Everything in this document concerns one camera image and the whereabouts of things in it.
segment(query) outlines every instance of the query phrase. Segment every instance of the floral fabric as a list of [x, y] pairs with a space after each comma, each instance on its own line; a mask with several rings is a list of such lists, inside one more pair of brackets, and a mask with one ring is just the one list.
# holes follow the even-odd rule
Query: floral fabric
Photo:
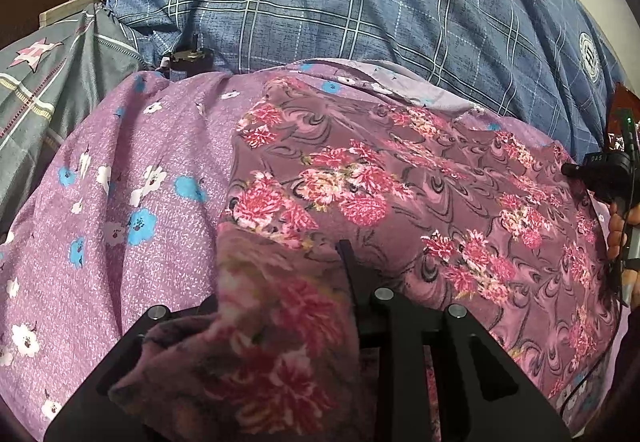
[[[348, 239], [395, 291], [465, 305], [559, 409], [614, 325], [600, 221], [562, 147], [481, 110], [345, 98], [354, 83], [336, 79], [265, 82], [232, 139], [219, 311], [152, 330], [112, 400], [171, 440], [370, 440], [376, 361], [358, 370], [334, 248]], [[574, 430], [601, 394], [580, 387]]]

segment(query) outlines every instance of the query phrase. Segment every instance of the blue flower print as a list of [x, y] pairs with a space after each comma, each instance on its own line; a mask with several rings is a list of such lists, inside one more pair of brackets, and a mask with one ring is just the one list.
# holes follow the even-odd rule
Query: blue flower print
[[145, 79], [143, 76], [136, 77], [136, 80], [133, 83], [133, 91], [137, 94], [140, 94], [145, 89]]
[[338, 90], [340, 90], [340, 85], [331, 81], [325, 81], [324, 83], [322, 83], [322, 86], [320, 86], [320, 89], [323, 92], [327, 92], [328, 94], [335, 94]]
[[69, 261], [75, 268], [82, 268], [82, 256], [84, 255], [84, 238], [76, 238], [69, 247]]
[[198, 181], [193, 177], [178, 177], [174, 182], [174, 188], [179, 197], [195, 200], [196, 202], [207, 201], [207, 192], [200, 187]]
[[148, 209], [142, 208], [131, 213], [129, 219], [129, 245], [140, 245], [146, 240], [151, 240], [156, 234], [156, 217]]
[[58, 181], [64, 187], [71, 186], [76, 181], [76, 174], [63, 166], [58, 170]]

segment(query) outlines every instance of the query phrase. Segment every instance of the screw head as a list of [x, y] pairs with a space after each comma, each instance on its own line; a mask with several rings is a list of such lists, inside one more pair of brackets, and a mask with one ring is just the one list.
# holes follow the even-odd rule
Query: screw head
[[153, 320], [159, 320], [166, 314], [166, 307], [155, 305], [151, 307], [146, 314]]
[[461, 318], [466, 316], [466, 308], [464, 308], [462, 305], [458, 305], [457, 303], [454, 303], [453, 305], [449, 305], [449, 307], [447, 308], [447, 311], [449, 311], [449, 314], [455, 318]]
[[373, 293], [380, 301], [389, 301], [394, 297], [394, 291], [387, 287], [377, 288]]

